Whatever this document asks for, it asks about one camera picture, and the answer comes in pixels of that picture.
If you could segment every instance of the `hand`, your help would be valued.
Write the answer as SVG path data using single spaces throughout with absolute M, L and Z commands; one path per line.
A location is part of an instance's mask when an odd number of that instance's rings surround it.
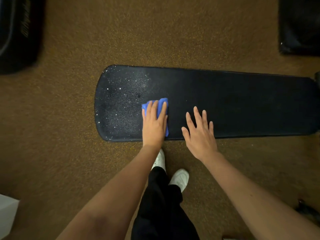
M 146 115 L 144 109 L 142 109 L 142 140 L 143 146 L 152 146 L 157 151 L 160 151 L 165 139 L 168 116 L 166 115 L 167 103 L 164 102 L 161 113 L 157 119 L 158 103 L 158 100 L 154 103 L 150 101 L 146 109 Z
M 217 143 L 214 138 L 214 124 L 210 121 L 208 127 L 207 112 L 202 111 L 202 117 L 199 114 L 198 108 L 193 108 L 197 128 L 191 120 L 190 114 L 186 113 L 186 123 L 189 127 L 190 134 L 187 128 L 182 127 L 182 134 L 186 140 L 186 146 L 195 158 L 204 162 L 207 158 L 218 153 Z

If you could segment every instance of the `person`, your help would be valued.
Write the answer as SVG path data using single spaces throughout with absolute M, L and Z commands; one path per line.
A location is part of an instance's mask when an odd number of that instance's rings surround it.
M 157 118 L 158 101 L 142 111 L 143 146 L 74 217 L 57 239 L 124 239 L 141 199 L 131 239 L 199 239 L 183 209 L 182 191 L 189 175 L 178 170 L 169 181 L 161 150 L 166 131 L 166 103 Z M 245 177 L 218 151 L 213 122 L 194 107 L 196 126 L 186 113 L 186 146 L 227 194 L 257 239 L 320 239 L 320 228 Z

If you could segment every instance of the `finger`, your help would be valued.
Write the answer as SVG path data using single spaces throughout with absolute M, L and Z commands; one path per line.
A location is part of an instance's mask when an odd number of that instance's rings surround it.
M 166 116 L 164 117 L 164 121 L 163 121 L 163 131 L 164 131 L 164 134 L 166 134 L 167 120 L 168 120 L 168 116 L 166 115 Z
M 153 104 L 152 101 L 150 101 L 150 102 L 148 103 L 148 107 L 146 108 L 146 118 L 148 118 L 148 117 L 150 116 L 152 104 Z
M 144 108 L 142 109 L 142 119 L 143 119 L 143 122 L 146 120 L 146 113 Z
M 196 129 L 189 112 L 186 113 L 186 124 L 188 125 L 190 133 Z
M 163 121 L 165 119 L 165 117 L 166 117 L 166 109 L 167 109 L 167 103 L 163 102 L 162 109 L 161 109 L 161 112 L 159 114 L 158 120 Z
M 158 103 L 159 103 L 158 100 L 154 101 L 154 103 L 152 105 L 152 108 L 151 108 L 151 114 L 150 115 L 151 115 L 151 118 L 153 120 L 157 120 Z
M 214 136 L 214 123 L 212 121 L 209 123 L 209 132 Z
M 194 117 L 195 117 L 195 122 L 197 124 L 197 128 L 202 127 L 202 118 L 201 118 L 201 115 L 199 114 L 198 108 L 196 106 L 193 108 L 193 113 L 194 113 Z
M 208 129 L 207 112 L 202 111 L 202 124 L 205 129 Z
M 189 134 L 188 129 L 186 127 L 182 127 L 181 130 L 182 130 L 182 135 L 184 137 L 184 140 L 186 141 L 186 143 L 189 143 L 190 142 L 190 134 Z

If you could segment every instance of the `black pants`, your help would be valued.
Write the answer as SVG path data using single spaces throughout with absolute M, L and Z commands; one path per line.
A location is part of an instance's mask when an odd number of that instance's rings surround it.
M 131 240 L 199 239 L 198 233 L 180 206 L 182 193 L 161 167 L 154 167 L 134 220 Z

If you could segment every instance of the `weight bench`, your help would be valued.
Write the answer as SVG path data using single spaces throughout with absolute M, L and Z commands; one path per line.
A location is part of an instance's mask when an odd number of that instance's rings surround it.
M 106 141 L 141 141 L 141 104 L 168 98 L 166 140 L 183 140 L 186 112 L 205 109 L 216 138 L 309 135 L 320 128 L 320 90 L 309 77 L 110 65 L 95 93 Z

